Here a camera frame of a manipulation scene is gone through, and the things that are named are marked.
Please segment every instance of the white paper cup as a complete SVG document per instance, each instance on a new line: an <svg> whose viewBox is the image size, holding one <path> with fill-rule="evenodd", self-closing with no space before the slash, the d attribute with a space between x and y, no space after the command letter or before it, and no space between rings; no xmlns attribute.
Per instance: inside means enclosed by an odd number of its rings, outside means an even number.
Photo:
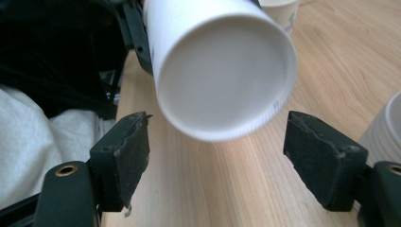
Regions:
<svg viewBox="0 0 401 227"><path fill-rule="evenodd" d="M401 92L384 106L359 143L369 150L369 166L380 161L401 163Z"/></svg>
<svg viewBox="0 0 401 227"><path fill-rule="evenodd" d="M156 95L178 130L234 139L268 122L297 75L287 34L245 0L147 0Z"/></svg>
<svg viewBox="0 0 401 227"><path fill-rule="evenodd" d="M259 3L269 17L290 35L300 0L259 0Z"/></svg>

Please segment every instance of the wood grain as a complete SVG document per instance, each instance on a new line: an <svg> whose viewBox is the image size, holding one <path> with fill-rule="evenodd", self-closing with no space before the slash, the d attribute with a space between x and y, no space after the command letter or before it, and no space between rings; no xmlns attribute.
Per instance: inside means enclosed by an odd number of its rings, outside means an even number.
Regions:
<svg viewBox="0 0 401 227"><path fill-rule="evenodd" d="M401 90L401 2L304 0L292 40L299 77L283 110L235 141L203 143L162 116L153 78L134 53L126 62L118 117L149 121L150 162L132 214L103 226L357 226L357 212L327 212L305 188L282 148L288 111L318 116L358 138Z"/></svg>

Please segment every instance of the white cloth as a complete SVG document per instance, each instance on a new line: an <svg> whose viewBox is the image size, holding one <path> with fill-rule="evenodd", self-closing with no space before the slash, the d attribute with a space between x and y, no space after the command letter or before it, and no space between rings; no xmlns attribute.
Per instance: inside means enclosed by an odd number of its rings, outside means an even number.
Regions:
<svg viewBox="0 0 401 227"><path fill-rule="evenodd" d="M53 166L86 162L113 124L82 110L48 119L24 93L0 85L0 209L39 193Z"/></svg>

